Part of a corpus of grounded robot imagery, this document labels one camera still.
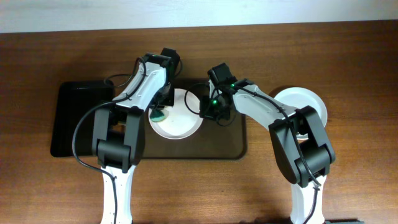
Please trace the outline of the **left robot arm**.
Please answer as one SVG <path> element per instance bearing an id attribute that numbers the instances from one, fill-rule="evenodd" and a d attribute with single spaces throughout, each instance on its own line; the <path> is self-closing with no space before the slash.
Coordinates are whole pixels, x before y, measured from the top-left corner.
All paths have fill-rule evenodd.
<path id="1" fill-rule="evenodd" d="M 172 82 L 179 63 L 174 49 L 145 54 L 122 93 L 95 111 L 92 153 L 103 173 L 102 223 L 132 223 L 132 178 L 145 148 L 146 111 L 174 105 Z"/>

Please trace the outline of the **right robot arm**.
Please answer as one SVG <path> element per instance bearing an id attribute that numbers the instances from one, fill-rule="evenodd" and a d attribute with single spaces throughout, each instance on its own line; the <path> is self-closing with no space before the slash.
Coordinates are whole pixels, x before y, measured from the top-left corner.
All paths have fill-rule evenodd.
<path id="1" fill-rule="evenodd" d="M 323 185 L 335 152 L 317 111 L 283 104 L 248 79 L 238 80 L 225 63 L 207 72 L 209 95 L 201 99 L 201 118 L 229 120 L 231 110 L 268 130 L 277 166 L 292 187 L 292 223 L 325 223 Z"/>

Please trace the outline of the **green scrubbing sponge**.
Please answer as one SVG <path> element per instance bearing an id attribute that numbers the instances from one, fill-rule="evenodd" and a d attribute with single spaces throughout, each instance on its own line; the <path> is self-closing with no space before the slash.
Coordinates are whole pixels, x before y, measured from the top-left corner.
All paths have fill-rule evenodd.
<path id="1" fill-rule="evenodd" d="M 162 110 L 159 109 L 153 109 L 150 113 L 149 113 L 149 119 L 152 122 L 161 122 L 166 118 L 165 113 Z"/>

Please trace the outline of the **white plate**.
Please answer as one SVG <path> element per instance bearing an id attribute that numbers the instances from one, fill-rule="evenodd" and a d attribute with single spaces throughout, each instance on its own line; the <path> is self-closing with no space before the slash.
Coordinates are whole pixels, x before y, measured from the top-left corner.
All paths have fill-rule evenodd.
<path id="1" fill-rule="evenodd" d="M 203 119 L 195 114 L 199 110 L 200 100 L 189 91 L 175 88 L 174 105 L 161 109 L 166 118 L 161 122 L 149 123 L 152 129 L 166 139 L 179 140 L 195 133 Z"/>
<path id="2" fill-rule="evenodd" d="M 318 113 L 323 127 L 326 126 L 328 119 L 326 105 L 313 91 L 302 87 L 290 87 L 278 92 L 274 99 L 282 104 L 293 106 L 298 109 L 311 106 Z"/>

